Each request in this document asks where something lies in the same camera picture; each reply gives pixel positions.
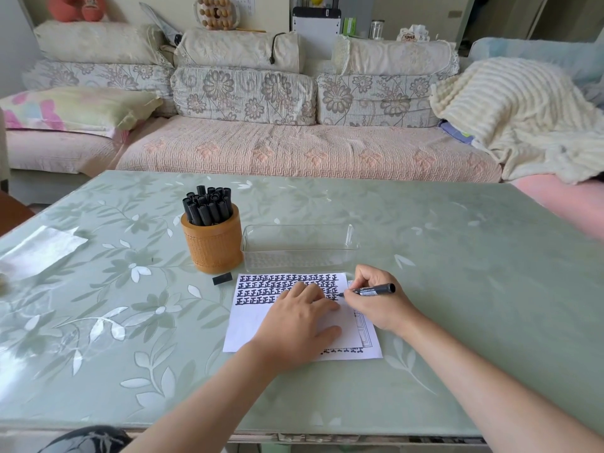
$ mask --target brown cylindrical container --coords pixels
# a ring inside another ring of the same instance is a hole
[[[182,215],[181,224],[191,259],[203,273],[230,272],[243,261],[241,221],[237,206],[232,206],[232,216],[228,220],[215,226],[194,226],[187,221],[186,214]]]

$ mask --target white paper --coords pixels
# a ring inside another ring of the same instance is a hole
[[[75,251],[86,238],[73,233],[41,226],[4,256],[0,257],[0,273],[8,281],[33,277],[49,268],[58,260]]]
[[[223,351],[233,353],[252,339],[276,298],[297,281],[317,283],[327,298],[337,301],[341,308],[321,318],[321,331],[340,326],[342,335],[332,347],[323,351],[318,361],[381,358],[382,351],[373,324],[364,315],[350,308],[337,297],[348,286],[346,274],[239,274],[231,307]]]
[[[239,10],[242,15],[254,15],[256,12],[256,1],[255,0],[231,0],[237,2]]]

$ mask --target blanket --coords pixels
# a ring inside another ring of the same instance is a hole
[[[481,60],[431,90],[434,113],[504,164],[504,180],[552,173],[575,184],[604,171],[604,112],[555,65]]]

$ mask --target red neck pillow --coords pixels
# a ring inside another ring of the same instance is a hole
[[[48,0],[48,10],[59,22],[98,22],[105,15],[105,0]]]

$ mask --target green floral table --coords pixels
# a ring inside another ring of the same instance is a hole
[[[603,248],[513,187],[126,171],[0,239],[8,251],[42,224],[89,238],[0,294],[4,426],[148,426],[228,359],[234,285],[193,267],[179,224],[200,183],[230,186],[244,226],[353,224],[355,262],[391,271],[427,315],[604,434]],[[378,335],[384,359],[283,375],[239,431],[479,435],[408,344]]]

